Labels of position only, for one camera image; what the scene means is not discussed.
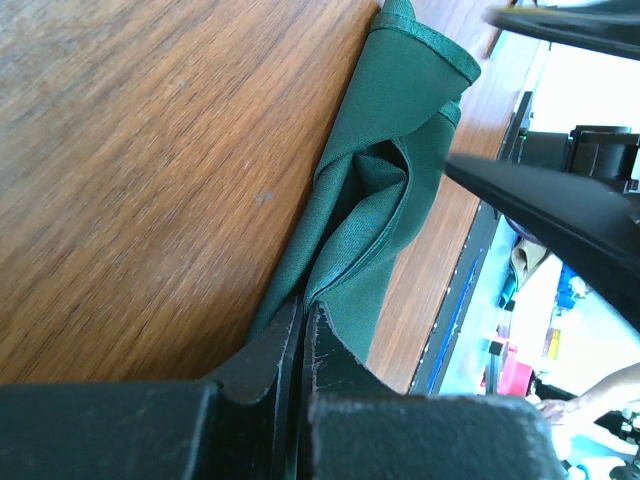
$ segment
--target brown tabletop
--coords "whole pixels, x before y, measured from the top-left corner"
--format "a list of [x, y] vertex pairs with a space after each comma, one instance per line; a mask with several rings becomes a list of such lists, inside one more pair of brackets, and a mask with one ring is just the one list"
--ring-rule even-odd
[[[486, 1], [418, 18], [483, 57]], [[0, 5], [0, 382], [195, 378], [233, 354], [286, 245], [372, 0]], [[536, 42], [466, 94], [495, 156]], [[406, 390], [477, 200], [444, 180], [370, 366]]]

